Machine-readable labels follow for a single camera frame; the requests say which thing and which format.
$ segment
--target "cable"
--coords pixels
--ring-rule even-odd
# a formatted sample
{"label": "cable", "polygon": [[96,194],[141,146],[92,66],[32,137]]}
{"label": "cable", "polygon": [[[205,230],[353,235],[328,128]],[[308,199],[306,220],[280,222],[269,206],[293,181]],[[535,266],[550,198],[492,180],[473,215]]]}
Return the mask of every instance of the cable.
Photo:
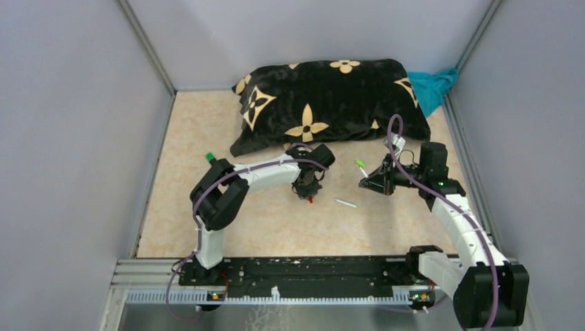
{"label": "cable", "polygon": [[230,279],[228,278],[227,274],[221,274],[223,278],[226,279],[226,288],[224,290],[224,300],[228,298],[228,288],[230,287]]}
{"label": "cable", "polygon": [[[201,203],[203,202],[203,200],[217,187],[219,186],[220,183],[223,183],[224,181],[227,181],[228,179],[237,176],[238,174],[243,174],[245,172],[252,172],[258,169],[262,169],[262,168],[267,168],[267,167],[272,167],[272,166],[280,166],[282,163],[311,163],[314,166],[317,166],[323,170],[329,170],[329,168],[327,168],[326,166],[313,161],[313,160],[309,160],[309,159],[289,159],[289,160],[283,160],[283,161],[272,161],[272,162],[266,162],[266,163],[262,163],[259,165],[254,165],[252,167],[249,168],[244,168],[244,169],[240,169],[240,170],[235,170],[233,172],[230,172],[229,174],[223,176],[222,178],[218,179],[215,183],[211,184],[207,190],[205,190],[203,192],[203,194],[200,196],[200,198],[197,200],[197,202],[193,205],[193,219],[195,220],[195,223],[197,223],[198,229],[202,229],[203,228],[203,224],[201,224],[201,222],[199,222],[199,220],[197,219],[197,211],[199,209],[199,206],[201,205]],[[196,251],[199,251],[201,249],[201,236],[203,234],[201,233],[201,230],[197,230],[197,249]]]}
{"label": "cable", "polygon": [[[392,117],[390,118],[390,122],[388,123],[388,131],[387,131],[388,141],[392,141],[390,139],[390,134],[391,134],[392,124],[394,123],[395,120],[398,120],[398,123],[399,123],[398,137],[399,138],[402,137],[402,128],[404,126],[404,124],[402,122],[402,117],[400,117],[400,115],[398,115],[398,114],[394,114],[394,115],[392,115]],[[417,186],[421,190],[426,191],[427,193],[433,195],[437,199],[440,199],[441,201],[443,201],[444,203],[446,203],[447,205],[449,205],[449,207],[453,208],[458,213],[460,213],[461,215],[463,215],[463,217],[465,218],[465,220],[467,220],[467,222],[469,222],[469,224],[472,226],[472,228],[474,230],[479,230],[479,227],[473,221],[473,219],[468,214],[466,214],[458,205],[456,205],[453,202],[449,201],[446,197],[443,197],[438,192],[436,192],[436,191],[428,188],[427,186],[423,185],[422,183],[418,182],[414,177],[412,177],[410,174],[408,174],[404,170],[404,168],[402,167],[402,165],[400,164],[400,162],[398,162],[398,160],[396,158],[396,155],[394,155],[394,148],[392,147],[392,144],[391,143],[388,144],[388,148],[390,149],[390,156],[392,157],[392,161],[396,165],[396,168],[410,182],[412,182],[413,184],[415,184],[415,186]],[[476,233],[477,233],[477,236],[479,237],[479,241],[481,241],[481,243],[482,243],[482,247],[484,249],[484,252],[486,253],[486,256],[488,257],[488,262],[490,263],[490,265],[489,265],[490,266],[490,271],[492,273],[492,291],[493,291],[493,295],[492,295],[492,307],[491,307],[491,310],[490,310],[490,315],[488,317],[488,321],[487,321],[486,325],[482,328],[482,331],[487,331],[487,330],[489,330],[492,327],[493,322],[495,320],[495,316],[497,314],[497,302],[498,302],[497,271],[495,269],[495,262],[494,262],[494,259],[493,259],[493,255],[490,252],[490,249],[489,249],[489,246],[488,246],[488,243],[487,243],[486,239],[484,238],[484,236],[482,236],[482,234],[480,233],[480,231],[476,231]]]}
{"label": "cable", "polygon": [[435,302],[434,305],[427,308],[426,310],[424,310],[424,309],[416,310],[416,309],[410,309],[410,308],[409,309],[400,309],[400,308],[386,307],[384,305],[378,305],[378,306],[376,306],[376,308],[382,309],[382,310],[387,310],[389,312],[399,312],[402,314],[416,314],[418,312],[433,311],[433,310],[437,309],[438,307],[440,307],[443,303],[447,302],[448,299],[449,299],[448,296],[444,296],[444,297],[440,298],[439,301]]}
{"label": "cable", "polygon": [[321,178],[317,178],[317,176],[315,176],[315,179],[316,179],[317,181],[322,181],[323,179],[325,179],[325,172],[324,172],[324,171],[322,172],[322,174],[321,174]]}
{"label": "cable", "polygon": [[409,152],[413,155],[413,160],[411,161],[412,164],[416,164],[415,163],[415,153],[412,150],[402,150],[402,153],[404,152]]}
{"label": "cable", "polygon": [[170,287],[172,286],[172,282],[175,280],[175,277],[179,274],[179,271],[183,268],[183,266],[187,263],[187,261],[194,259],[196,253],[201,250],[201,236],[202,236],[201,229],[203,228],[203,224],[201,224],[201,222],[199,222],[199,220],[197,219],[197,211],[199,209],[199,206],[203,202],[203,200],[215,188],[217,188],[217,186],[219,186],[219,184],[223,183],[224,181],[227,181],[228,179],[230,179],[232,177],[237,176],[238,174],[243,174],[245,172],[251,172],[251,171],[255,171],[255,170],[267,168],[267,167],[272,167],[272,166],[280,166],[283,163],[311,163],[314,166],[317,166],[318,168],[321,168],[323,170],[329,170],[329,168],[327,168],[326,166],[324,166],[316,161],[309,160],[309,159],[289,159],[289,160],[283,160],[283,161],[266,162],[266,163],[262,163],[259,165],[254,165],[254,166],[249,167],[249,168],[244,168],[244,169],[235,170],[233,172],[230,172],[229,174],[223,176],[222,178],[218,179],[213,184],[211,184],[209,186],[209,188],[207,188],[207,190],[205,190],[203,192],[203,194],[199,197],[199,199],[197,199],[197,202],[195,202],[195,204],[193,205],[193,219],[195,220],[195,223],[197,224],[197,227],[198,227],[197,228],[197,248],[195,250],[193,250],[193,252],[191,252],[191,254],[189,254],[188,257],[186,257],[185,259],[183,259],[179,263],[179,266],[177,266],[177,269],[175,269],[175,271],[170,276],[170,280],[168,281],[168,285],[166,286],[165,304],[166,304],[166,307],[168,309],[168,312],[174,318],[179,319],[181,321],[197,321],[202,314],[202,312],[199,312],[199,314],[197,314],[193,317],[183,317],[183,316],[177,315],[177,313],[175,313],[175,311],[170,307],[169,296],[170,296]]}
{"label": "cable", "polygon": [[170,271],[171,271],[171,272],[175,272],[175,269],[174,269],[174,267],[175,267],[177,264],[181,263],[181,261],[183,261],[183,259],[180,259],[180,260],[178,260],[177,262],[173,263],[173,264],[172,264],[172,266],[170,267]]}
{"label": "cable", "polygon": [[305,147],[308,150],[314,150],[313,147],[307,145],[306,143],[293,143],[290,146],[288,146],[288,148],[286,150],[291,150],[291,149],[293,149],[295,147]]}

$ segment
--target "white wall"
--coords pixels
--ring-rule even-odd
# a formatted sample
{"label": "white wall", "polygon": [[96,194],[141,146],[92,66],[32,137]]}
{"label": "white wall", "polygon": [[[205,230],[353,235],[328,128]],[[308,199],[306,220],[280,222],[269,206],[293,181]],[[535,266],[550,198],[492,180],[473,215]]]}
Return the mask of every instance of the white wall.
{"label": "white wall", "polygon": [[115,1],[1,8],[0,330],[96,330],[170,96]]}
{"label": "white wall", "polygon": [[503,249],[547,330],[583,330],[585,2],[506,1],[452,92]]}
{"label": "white wall", "polygon": [[178,90],[227,88],[268,64],[311,59],[455,66],[489,0],[130,0]]}

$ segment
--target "floor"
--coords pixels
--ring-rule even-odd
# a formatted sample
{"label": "floor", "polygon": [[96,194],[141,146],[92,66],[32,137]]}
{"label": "floor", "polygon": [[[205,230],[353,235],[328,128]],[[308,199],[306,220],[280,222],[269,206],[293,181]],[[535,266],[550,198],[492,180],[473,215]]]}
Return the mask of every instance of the floor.
{"label": "floor", "polygon": [[[196,313],[191,305],[173,309],[181,316]],[[428,315],[388,312],[372,305],[225,305],[203,314],[196,322],[174,319],[164,305],[139,303],[125,306],[119,330],[452,331],[461,327],[450,301]]]}
{"label": "floor", "polygon": [[[139,242],[138,257],[182,257],[197,236],[189,193],[209,168],[205,154],[232,163],[271,159],[279,147],[233,158],[229,147],[241,127],[239,97],[231,91],[180,92],[172,110],[155,185]],[[432,140],[448,148],[450,177],[464,178],[442,109],[429,118]],[[428,211],[417,190],[398,188],[385,197],[357,187],[361,159],[368,171],[379,166],[387,149],[381,140],[328,143],[336,162],[322,181],[313,204],[281,185],[246,197],[236,220],[226,228],[224,255],[308,256],[404,254],[412,245],[435,244],[455,252],[443,225]],[[406,148],[416,154],[419,143]],[[403,163],[410,155],[403,154]],[[357,204],[351,208],[333,201]]]}

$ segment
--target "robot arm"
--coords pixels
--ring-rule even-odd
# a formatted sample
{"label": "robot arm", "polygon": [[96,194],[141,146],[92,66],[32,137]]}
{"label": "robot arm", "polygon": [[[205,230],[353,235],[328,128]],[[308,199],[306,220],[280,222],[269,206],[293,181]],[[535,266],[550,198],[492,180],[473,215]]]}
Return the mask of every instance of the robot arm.
{"label": "robot arm", "polygon": [[[193,205],[213,183],[232,172],[239,174],[224,183],[227,186],[224,192],[215,188],[204,197],[193,215],[199,228],[195,256],[201,271],[209,270],[223,260],[224,229],[235,219],[248,193],[289,183],[300,199],[312,201],[321,189],[320,179],[315,173],[323,170],[311,163],[297,163],[297,159],[315,161],[325,167],[335,162],[333,153],[325,145],[311,152],[293,148],[272,160],[251,164],[232,165],[225,159],[210,158],[211,168],[190,194]],[[267,163],[274,165],[263,168],[262,165]]]}
{"label": "robot arm", "polygon": [[[528,273],[524,266],[513,265],[493,245],[469,206],[466,193],[458,181],[448,178],[447,150],[441,143],[423,143],[419,164],[402,168],[414,179],[436,191],[462,209],[466,217],[441,199],[419,189],[419,196],[429,210],[443,223],[453,242],[461,263],[453,263],[436,246],[415,246],[406,255],[411,272],[437,284],[452,300],[457,319],[466,328],[486,324],[492,305],[492,282],[488,258],[479,236],[488,243],[494,260],[499,284],[499,301],[494,326],[514,326],[522,323]],[[362,179],[359,187],[391,195],[396,186],[416,188],[395,166],[389,154],[382,165]]]}

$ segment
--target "blue towel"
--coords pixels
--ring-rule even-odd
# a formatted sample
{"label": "blue towel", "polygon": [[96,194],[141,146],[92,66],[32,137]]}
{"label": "blue towel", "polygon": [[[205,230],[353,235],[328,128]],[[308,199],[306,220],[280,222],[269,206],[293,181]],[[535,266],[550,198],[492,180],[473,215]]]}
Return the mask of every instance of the blue towel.
{"label": "blue towel", "polygon": [[444,95],[455,84],[459,73],[457,69],[451,68],[436,74],[425,72],[409,72],[408,78],[413,85],[415,94],[425,117],[429,117],[435,109],[444,102]]}

